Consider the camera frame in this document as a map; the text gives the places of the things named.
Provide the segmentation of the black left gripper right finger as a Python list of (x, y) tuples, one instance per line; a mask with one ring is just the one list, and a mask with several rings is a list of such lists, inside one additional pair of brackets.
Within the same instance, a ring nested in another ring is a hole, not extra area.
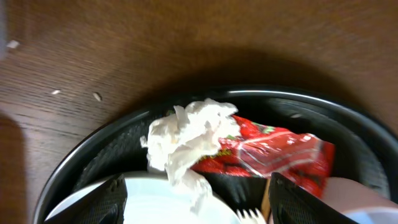
[(277, 172), (271, 175), (269, 201), (274, 224), (356, 224)]

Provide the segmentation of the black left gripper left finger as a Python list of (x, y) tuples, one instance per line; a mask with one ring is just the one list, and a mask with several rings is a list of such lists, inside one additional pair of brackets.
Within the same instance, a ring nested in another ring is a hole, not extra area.
[(115, 175), (44, 224), (123, 224), (126, 202), (125, 178)]

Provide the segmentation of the large white plate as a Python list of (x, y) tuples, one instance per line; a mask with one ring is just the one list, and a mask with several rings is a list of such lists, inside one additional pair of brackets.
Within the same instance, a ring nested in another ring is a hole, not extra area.
[(124, 223), (240, 223), (203, 176), (189, 174), (191, 177), (173, 186), (166, 175), (125, 173)]

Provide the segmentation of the red snack wrapper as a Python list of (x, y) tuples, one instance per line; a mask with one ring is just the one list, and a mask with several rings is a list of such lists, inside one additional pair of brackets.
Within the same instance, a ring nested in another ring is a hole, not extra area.
[(270, 178), (278, 172), (320, 198), (331, 174), (335, 147), (313, 134), (295, 134), (235, 116), (238, 136), (220, 138), (220, 150), (203, 156), (192, 170), (238, 177)]

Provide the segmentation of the white napkin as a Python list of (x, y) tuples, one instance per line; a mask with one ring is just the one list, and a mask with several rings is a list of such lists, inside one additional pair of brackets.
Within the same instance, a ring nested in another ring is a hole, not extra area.
[(147, 148), (149, 172), (165, 172), (176, 191), (191, 196), (190, 210), (199, 214), (212, 188), (191, 167), (203, 156), (216, 155), (221, 149), (220, 138), (240, 135), (240, 127), (232, 117), (238, 109), (231, 103), (207, 98), (186, 107), (174, 106), (174, 110), (153, 121), (140, 142)]

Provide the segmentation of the wooden chopstick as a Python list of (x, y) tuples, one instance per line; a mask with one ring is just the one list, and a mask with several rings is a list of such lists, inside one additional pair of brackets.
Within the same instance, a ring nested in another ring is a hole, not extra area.
[(266, 186), (264, 189), (264, 195), (262, 198), (262, 203), (261, 203), (261, 213), (262, 216), (264, 217), (264, 220), (266, 223), (268, 223), (269, 215), (271, 212), (271, 205), (269, 201), (269, 187), (270, 187), (271, 180), (268, 179), (266, 182)]

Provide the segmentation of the white plastic fork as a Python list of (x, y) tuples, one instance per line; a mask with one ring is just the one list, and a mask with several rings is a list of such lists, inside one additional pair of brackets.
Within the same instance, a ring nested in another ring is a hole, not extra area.
[(237, 210), (236, 214), (241, 224), (267, 224), (262, 213), (257, 208), (255, 210)]

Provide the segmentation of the small grey bowl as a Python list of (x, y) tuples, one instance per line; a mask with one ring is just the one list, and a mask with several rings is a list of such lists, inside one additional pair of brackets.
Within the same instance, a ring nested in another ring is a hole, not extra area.
[(397, 204), (353, 180), (330, 177), (322, 201), (360, 224), (397, 224)]

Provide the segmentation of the round black serving tray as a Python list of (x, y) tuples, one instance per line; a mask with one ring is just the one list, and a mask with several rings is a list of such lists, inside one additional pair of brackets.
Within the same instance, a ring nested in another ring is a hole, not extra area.
[(33, 221), (42, 223), (67, 196), (109, 175), (144, 171), (140, 145), (149, 124), (175, 105), (211, 98), (238, 107), (242, 117), (312, 133), (336, 146), (332, 174), (356, 180), (397, 201), (397, 136), (364, 110), (302, 90), (271, 86), (224, 86), (171, 96), (109, 123), (74, 148), (47, 181)]

